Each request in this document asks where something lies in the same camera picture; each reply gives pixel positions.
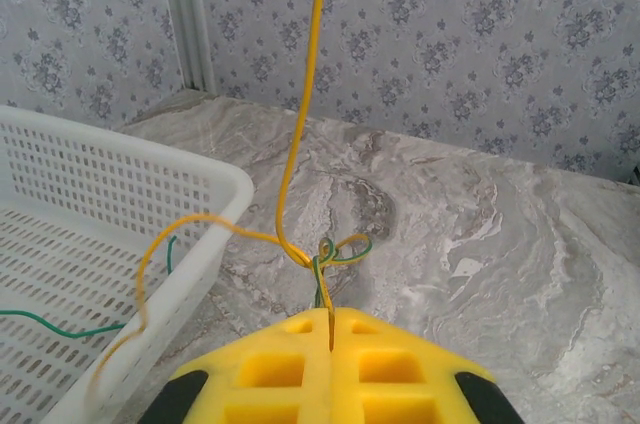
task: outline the gray marble surface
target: gray marble surface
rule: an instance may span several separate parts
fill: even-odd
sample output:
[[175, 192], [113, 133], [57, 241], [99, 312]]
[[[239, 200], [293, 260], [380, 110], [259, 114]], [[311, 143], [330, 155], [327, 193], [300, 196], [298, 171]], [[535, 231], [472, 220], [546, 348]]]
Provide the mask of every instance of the gray marble surface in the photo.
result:
[[[295, 115], [227, 98], [124, 132], [244, 169], [240, 224], [272, 232]], [[491, 370], [528, 423], [640, 423], [640, 189], [434, 142], [310, 119], [289, 239], [366, 232], [331, 272], [337, 305]], [[233, 238], [217, 284], [119, 416], [131, 422], [182, 363], [309, 307], [314, 282], [279, 248]]]

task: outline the yellow sponge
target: yellow sponge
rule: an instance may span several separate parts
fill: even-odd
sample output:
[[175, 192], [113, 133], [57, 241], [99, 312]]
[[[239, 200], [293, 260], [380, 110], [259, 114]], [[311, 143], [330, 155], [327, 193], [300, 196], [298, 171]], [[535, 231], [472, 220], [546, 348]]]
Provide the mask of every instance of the yellow sponge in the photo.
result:
[[522, 423], [491, 375], [353, 309], [300, 313], [182, 366], [140, 424]]

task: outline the wall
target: wall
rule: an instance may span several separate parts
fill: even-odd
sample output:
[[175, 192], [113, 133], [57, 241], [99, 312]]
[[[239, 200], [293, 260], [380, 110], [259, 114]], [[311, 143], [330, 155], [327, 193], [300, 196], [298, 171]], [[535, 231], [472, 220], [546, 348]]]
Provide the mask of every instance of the wall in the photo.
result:
[[[639, 1], [326, 0], [313, 112], [626, 179]], [[205, 0], [219, 91], [295, 108], [310, 2]]]
[[0, 0], [0, 104], [101, 127], [181, 87], [166, 0]]

